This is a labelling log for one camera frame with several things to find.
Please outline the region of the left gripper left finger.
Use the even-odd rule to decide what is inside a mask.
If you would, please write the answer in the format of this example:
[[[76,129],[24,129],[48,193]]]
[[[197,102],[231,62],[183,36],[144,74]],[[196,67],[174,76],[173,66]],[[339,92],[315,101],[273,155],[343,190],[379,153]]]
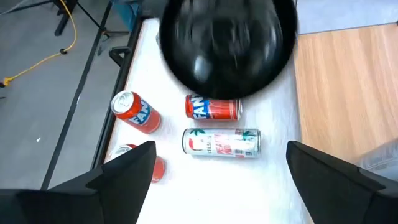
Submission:
[[[48,190],[0,189],[0,224],[136,224],[155,159],[147,141]]]

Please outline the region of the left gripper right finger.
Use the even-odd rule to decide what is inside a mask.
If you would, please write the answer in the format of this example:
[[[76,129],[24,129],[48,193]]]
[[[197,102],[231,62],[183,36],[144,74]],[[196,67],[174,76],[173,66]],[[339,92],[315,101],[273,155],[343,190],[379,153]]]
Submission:
[[[398,224],[397,181],[298,141],[286,160],[314,224]]]

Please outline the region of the wooden shelf with black legs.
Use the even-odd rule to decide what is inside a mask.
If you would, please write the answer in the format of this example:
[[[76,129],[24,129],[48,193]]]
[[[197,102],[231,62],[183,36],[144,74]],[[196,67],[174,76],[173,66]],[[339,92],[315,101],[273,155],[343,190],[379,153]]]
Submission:
[[[302,34],[302,142],[347,162],[398,138],[398,24]]]

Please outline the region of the red Fanta can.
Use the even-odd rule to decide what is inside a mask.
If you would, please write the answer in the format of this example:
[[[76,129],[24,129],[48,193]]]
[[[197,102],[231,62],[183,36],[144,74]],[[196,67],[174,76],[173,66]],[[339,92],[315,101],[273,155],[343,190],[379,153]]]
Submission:
[[[160,113],[133,91],[123,90],[116,94],[110,108],[118,119],[144,134],[155,132],[161,124]]]
[[[118,146],[118,147],[110,150],[110,152],[106,156],[106,159],[104,160],[104,162],[109,162],[109,161],[117,158],[118,156],[124,154],[125,152],[135,149],[136,147],[137,146],[134,144],[125,144],[125,145]],[[163,176],[165,174],[165,170],[166,170],[165,161],[160,156],[157,156],[156,160],[155,160],[154,171],[152,174],[151,182],[153,184],[158,183],[163,178]]]
[[[202,95],[185,97],[185,113],[195,120],[238,121],[243,111],[241,100],[216,100]]]

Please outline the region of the thin black tripod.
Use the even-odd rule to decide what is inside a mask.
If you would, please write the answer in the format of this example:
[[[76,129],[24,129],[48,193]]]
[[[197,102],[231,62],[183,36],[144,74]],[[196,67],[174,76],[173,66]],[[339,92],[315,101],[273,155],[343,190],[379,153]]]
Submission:
[[[128,31],[107,30],[105,25],[100,25],[79,2],[77,2],[76,4],[86,14],[86,16],[91,20],[91,22],[93,22],[94,25],[101,31],[101,35],[105,36],[106,40],[112,37],[124,36],[129,34]]]

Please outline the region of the thick black stand base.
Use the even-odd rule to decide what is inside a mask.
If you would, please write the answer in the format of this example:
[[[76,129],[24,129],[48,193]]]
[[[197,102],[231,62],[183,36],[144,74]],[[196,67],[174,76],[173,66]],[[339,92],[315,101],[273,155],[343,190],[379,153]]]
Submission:
[[[55,29],[54,33],[55,36],[60,36],[70,18],[63,4],[65,4],[69,12],[72,13],[78,3],[78,0],[52,0],[52,2],[58,7],[57,15],[62,16],[59,25]]]

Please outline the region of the person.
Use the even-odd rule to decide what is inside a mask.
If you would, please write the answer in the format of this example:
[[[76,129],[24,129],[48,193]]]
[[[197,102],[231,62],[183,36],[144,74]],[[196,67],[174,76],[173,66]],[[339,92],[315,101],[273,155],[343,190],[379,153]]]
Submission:
[[[139,0],[110,0],[115,7],[117,13],[128,27],[132,26],[137,11],[139,10]]]

